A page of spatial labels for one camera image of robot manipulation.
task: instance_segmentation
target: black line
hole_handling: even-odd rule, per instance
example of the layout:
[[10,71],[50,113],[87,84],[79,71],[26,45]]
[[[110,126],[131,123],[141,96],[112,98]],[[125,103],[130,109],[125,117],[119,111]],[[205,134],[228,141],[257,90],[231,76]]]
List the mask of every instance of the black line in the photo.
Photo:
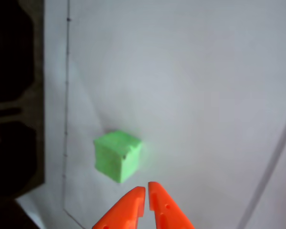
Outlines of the black line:
[[78,224],[78,226],[81,227],[81,229],[86,229],[86,228],[84,228],[83,225],[80,224],[66,209],[64,209],[63,211],[67,214],[67,216],[69,216],[71,219],[73,219],[74,222],[76,222],[76,223]]
[[[67,1],[67,18],[70,18],[70,0]],[[66,196],[66,170],[67,170],[67,141],[68,141],[68,111],[69,111],[69,36],[70,21],[67,20],[67,41],[66,41],[66,90],[65,90],[65,123],[63,141],[63,164],[62,164],[62,208],[65,209]]]
[[241,217],[237,228],[236,229],[245,229],[245,227],[247,226],[257,204],[260,201],[260,198],[262,196],[262,194],[264,193],[264,190],[267,186],[267,184],[269,183],[269,180],[273,174],[274,169],[276,168],[276,165],[284,151],[284,148],[286,146],[286,125],[283,129],[283,132],[278,140],[278,143],[272,153],[272,156],[270,158],[270,161],[264,171],[264,174],[260,180],[260,182],[258,183],[255,192],[247,206],[247,208],[245,209],[245,212],[243,214],[243,216]]

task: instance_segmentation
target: green cube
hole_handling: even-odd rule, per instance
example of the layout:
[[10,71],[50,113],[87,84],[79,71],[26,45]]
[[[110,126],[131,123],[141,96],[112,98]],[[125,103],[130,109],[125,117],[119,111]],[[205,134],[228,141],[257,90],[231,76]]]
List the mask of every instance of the green cube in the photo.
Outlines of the green cube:
[[94,140],[95,168],[118,183],[124,182],[139,167],[141,141],[122,131]]

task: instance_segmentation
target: white surface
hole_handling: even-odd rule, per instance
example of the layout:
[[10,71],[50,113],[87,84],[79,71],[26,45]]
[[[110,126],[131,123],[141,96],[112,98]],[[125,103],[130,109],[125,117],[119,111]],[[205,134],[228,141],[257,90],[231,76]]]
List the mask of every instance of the white surface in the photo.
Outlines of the white surface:
[[[19,200],[50,229],[77,228],[60,208],[64,9],[47,1],[47,183]],[[72,0],[71,18],[67,210],[90,228],[154,180],[196,228],[235,228],[286,123],[286,1]],[[121,185],[93,167],[111,129],[145,142]]]

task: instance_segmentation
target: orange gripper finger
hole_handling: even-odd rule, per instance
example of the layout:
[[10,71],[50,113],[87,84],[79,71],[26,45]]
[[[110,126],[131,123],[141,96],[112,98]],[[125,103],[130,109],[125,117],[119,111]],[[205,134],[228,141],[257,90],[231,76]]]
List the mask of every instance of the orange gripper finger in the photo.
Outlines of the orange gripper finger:
[[145,188],[135,187],[124,195],[92,229],[137,229],[144,214]]
[[154,211],[157,229],[194,229],[166,190],[157,182],[148,183],[149,208]]

